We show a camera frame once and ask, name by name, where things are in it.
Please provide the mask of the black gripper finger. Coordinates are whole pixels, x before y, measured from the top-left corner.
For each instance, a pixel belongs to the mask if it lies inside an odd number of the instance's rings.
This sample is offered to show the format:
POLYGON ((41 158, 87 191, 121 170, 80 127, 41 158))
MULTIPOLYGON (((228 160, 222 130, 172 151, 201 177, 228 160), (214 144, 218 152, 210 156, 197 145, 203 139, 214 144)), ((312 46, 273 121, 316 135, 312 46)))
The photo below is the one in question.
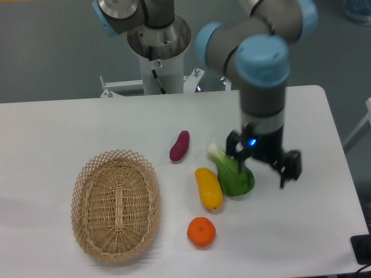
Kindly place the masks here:
POLYGON ((283 151, 272 168, 281 176, 280 188, 283 189, 286 181, 298 180, 302 173, 301 151, 297 149, 283 151))
POLYGON ((232 131, 226 139, 226 154, 232 157, 238 165, 239 173, 245 169, 245 161, 250 157, 250 152, 242 144, 241 135, 232 131))

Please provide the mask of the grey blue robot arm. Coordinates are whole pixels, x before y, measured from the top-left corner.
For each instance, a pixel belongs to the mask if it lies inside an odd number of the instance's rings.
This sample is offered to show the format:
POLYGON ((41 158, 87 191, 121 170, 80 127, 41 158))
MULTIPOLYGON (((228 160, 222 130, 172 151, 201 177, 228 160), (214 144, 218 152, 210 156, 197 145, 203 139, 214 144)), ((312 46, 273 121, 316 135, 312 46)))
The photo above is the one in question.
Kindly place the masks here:
POLYGON ((141 64, 144 93, 182 93, 180 59, 189 45, 203 64, 239 87, 241 132, 231 132, 227 154, 239 167, 253 158, 269 164, 281 183, 297 180, 301 153, 282 148, 288 46, 312 34, 318 24, 313 1, 249 1, 248 19, 228 27, 205 25, 195 39, 174 12, 173 1, 93 1, 106 33, 126 34, 141 64))

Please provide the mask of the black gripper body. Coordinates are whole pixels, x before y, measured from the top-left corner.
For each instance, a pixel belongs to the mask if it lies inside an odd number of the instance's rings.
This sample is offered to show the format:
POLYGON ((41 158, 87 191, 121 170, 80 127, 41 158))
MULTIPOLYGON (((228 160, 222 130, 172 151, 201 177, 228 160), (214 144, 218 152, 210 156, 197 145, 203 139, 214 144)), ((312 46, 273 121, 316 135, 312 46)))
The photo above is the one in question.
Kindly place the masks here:
POLYGON ((239 165, 253 158, 269 165, 280 163, 284 156, 282 148, 283 126, 278 130, 260 134, 253 123, 248 123, 242 131, 242 151, 239 153, 239 165))

